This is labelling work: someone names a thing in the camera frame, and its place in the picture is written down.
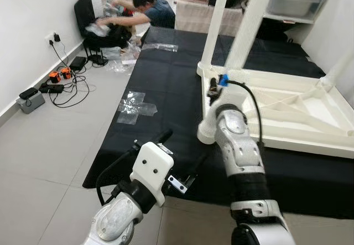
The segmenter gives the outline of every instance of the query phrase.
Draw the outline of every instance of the man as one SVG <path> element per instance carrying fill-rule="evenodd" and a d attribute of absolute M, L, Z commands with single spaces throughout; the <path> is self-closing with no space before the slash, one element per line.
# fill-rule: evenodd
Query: man
<path fill-rule="evenodd" d="M 163 28 L 175 27 L 175 13 L 166 0 L 115 0 L 112 5 L 120 5 L 128 10 L 141 12 L 134 17 L 108 17 L 97 21 L 98 25 L 110 23 L 130 27 L 150 22 L 152 26 Z"/>

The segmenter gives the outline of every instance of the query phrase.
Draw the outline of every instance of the black tablecloth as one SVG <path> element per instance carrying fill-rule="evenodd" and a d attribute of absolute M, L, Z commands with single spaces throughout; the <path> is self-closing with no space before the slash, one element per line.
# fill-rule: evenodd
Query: black tablecloth
<path fill-rule="evenodd" d="M 201 79 L 196 74 L 201 59 L 205 34 L 172 29 L 150 28 L 145 43 L 178 45 L 178 51 L 143 50 L 129 80 L 123 99 L 129 91 L 145 93 L 145 103 L 155 104 L 153 116 L 139 116 L 135 125 L 117 123 L 115 114 L 102 147 L 83 186 L 95 187 L 99 173 L 128 150 L 135 139 L 147 142 L 158 132 L 171 128 L 173 136 L 166 146 L 176 155 L 173 174 L 184 177 L 203 154 L 208 158 L 188 192 L 181 196 L 201 202 L 229 205 L 230 193 L 220 150 L 204 145 L 196 138 L 202 120 Z M 223 65 L 233 38 L 219 36 L 213 64 Z M 245 69 L 280 72 L 320 78 L 323 71 L 297 44 L 256 40 Z M 353 161 L 324 155 L 266 148 L 263 156 L 272 198 L 283 211 L 337 218 L 353 216 Z M 105 180 L 116 184 L 128 180 L 134 159 L 123 161 Z"/>

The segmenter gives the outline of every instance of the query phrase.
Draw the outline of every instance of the orange power adapter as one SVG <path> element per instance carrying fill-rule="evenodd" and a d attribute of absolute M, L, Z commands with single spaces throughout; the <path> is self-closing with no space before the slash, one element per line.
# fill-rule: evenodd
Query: orange power adapter
<path fill-rule="evenodd" d="M 58 72 L 51 72 L 49 74 L 50 81 L 54 84 L 59 83 L 61 78 Z"/>
<path fill-rule="evenodd" d="M 70 79 L 71 78 L 71 69 L 69 67 L 61 69 L 61 75 L 65 79 Z"/>

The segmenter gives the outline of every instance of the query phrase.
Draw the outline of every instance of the white frame structure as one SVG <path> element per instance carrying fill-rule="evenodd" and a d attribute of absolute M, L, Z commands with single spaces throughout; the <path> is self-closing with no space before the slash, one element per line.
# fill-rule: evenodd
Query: white frame structure
<path fill-rule="evenodd" d="M 354 58 L 349 49 L 321 79 L 242 69 L 269 0 L 249 0 L 225 66 L 211 65 L 226 0 L 217 0 L 197 74 L 202 79 L 203 117 L 210 78 L 227 73 L 245 82 L 261 110 L 267 147 L 354 159 L 354 110 L 335 87 L 337 78 Z M 258 135 L 256 112 L 250 98 L 243 103 L 253 137 Z"/>

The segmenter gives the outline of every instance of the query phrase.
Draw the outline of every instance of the plastic storage box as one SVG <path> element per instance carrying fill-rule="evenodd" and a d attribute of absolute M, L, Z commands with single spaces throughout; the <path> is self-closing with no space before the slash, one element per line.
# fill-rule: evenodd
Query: plastic storage box
<path fill-rule="evenodd" d="M 314 20 L 325 0 L 270 0 L 268 14 Z"/>

